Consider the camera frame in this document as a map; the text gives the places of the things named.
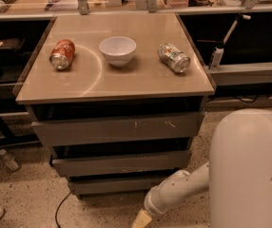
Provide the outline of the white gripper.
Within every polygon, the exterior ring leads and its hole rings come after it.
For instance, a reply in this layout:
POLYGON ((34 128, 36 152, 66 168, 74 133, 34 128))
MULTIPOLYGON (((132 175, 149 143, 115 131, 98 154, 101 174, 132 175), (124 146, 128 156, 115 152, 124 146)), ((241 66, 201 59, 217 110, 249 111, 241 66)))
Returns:
POLYGON ((152 187, 144 200, 145 209, 138 212, 131 228, 146 228, 152 216, 160 216, 168 209, 181 205, 189 195, 189 177, 189 172, 179 170, 152 187))

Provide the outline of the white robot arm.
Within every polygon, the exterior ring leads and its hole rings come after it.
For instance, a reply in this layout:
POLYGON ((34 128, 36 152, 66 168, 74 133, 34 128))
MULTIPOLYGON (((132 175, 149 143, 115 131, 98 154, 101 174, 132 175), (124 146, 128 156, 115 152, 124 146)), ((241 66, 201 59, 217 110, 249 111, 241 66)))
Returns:
POLYGON ((209 161, 152 187, 131 228, 207 191, 210 228, 272 228, 272 111, 243 109, 215 129, 209 161))

